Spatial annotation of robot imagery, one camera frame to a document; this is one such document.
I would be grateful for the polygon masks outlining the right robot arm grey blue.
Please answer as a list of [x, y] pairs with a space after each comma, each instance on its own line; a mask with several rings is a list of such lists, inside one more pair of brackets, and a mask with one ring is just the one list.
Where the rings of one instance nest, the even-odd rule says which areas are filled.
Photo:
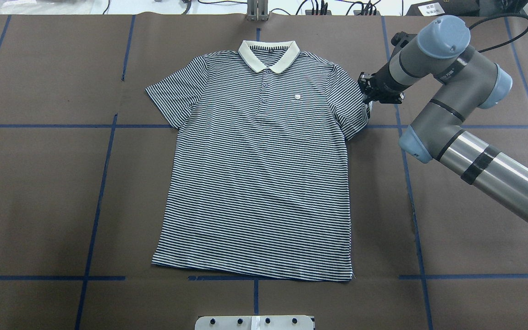
[[404, 91], [432, 75], [441, 87], [399, 138], [399, 146], [426, 164], [442, 163], [528, 223], [528, 168], [463, 128], [476, 109], [490, 109], [511, 91], [512, 77], [471, 46], [457, 16], [435, 17], [417, 34], [398, 32], [389, 61], [361, 72], [365, 103], [400, 104]]

